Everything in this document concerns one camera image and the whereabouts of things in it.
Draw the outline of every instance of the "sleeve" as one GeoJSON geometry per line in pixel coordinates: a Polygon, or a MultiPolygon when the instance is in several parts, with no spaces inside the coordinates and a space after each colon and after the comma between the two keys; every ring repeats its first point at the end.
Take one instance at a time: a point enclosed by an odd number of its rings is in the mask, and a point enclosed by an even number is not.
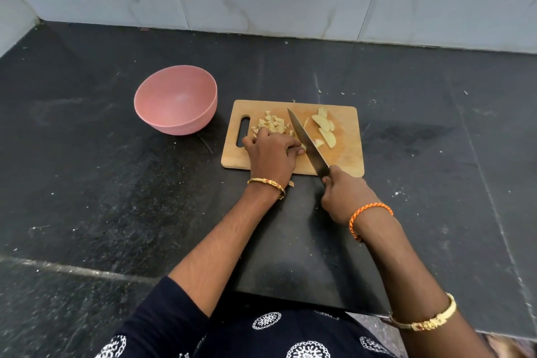
{"type": "Polygon", "coordinates": [[[166,276],[96,358],[189,357],[208,326],[207,316],[166,276]]]}

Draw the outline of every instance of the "person's right arm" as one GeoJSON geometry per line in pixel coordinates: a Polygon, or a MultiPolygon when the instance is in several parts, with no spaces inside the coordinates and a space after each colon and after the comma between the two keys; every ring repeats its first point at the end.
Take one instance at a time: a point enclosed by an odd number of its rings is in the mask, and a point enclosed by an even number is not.
{"type": "MultiPolygon", "coordinates": [[[[363,178],[354,178],[337,166],[323,179],[323,208],[332,219],[348,224],[363,205],[380,202],[363,178]]],[[[421,322],[449,306],[449,298],[410,245],[401,224],[381,207],[359,214],[354,232],[369,249],[398,322],[421,322]]],[[[443,326],[430,331],[401,330],[410,358],[493,358],[459,310],[443,326]]]]}

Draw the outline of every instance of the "person's left hand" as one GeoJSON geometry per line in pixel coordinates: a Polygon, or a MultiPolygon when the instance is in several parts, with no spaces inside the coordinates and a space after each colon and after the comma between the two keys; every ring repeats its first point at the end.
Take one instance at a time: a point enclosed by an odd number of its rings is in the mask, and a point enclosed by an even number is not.
{"type": "Polygon", "coordinates": [[[268,178],[285,188],[295,170],[296,155],[304,153],[300,142],[291,136],[260,128],[256,138],[246,136],[242,144],[250,157],[252,178],[268,178]]]}

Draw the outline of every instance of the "navy blue dress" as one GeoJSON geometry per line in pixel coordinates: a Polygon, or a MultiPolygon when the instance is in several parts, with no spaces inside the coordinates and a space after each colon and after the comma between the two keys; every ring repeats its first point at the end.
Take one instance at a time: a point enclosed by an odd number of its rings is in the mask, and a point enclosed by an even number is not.
{"type": "Polygon", "coordinates": [[[359,323],[316,310],[273,311],[215,325],[164,277],[96,358],[393,356],[359,323]]]}

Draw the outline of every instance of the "potato piece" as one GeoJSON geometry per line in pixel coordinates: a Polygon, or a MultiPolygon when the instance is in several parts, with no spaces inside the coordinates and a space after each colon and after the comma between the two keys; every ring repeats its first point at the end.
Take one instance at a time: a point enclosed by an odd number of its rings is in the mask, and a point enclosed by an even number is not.
{"type": "Polygon", "coordinates": [[[336,137],[334,134],[330,131],[326,131],[323,128],[319,128],[319,133],[323,135],[323,138],[326,141],[326,144],[328,144],[328,147],[333,149],[333,147],[336,145],[336,137]]]}
{"type": "Polygon", "coordinates": [[[323,129],[325,132],[330,132],[330,123],[328,123],[328,120],[326,117],[321,115],[312,115],[312,119],[315,121],[316,124],[318,124],[321,129],[323,129]]]}

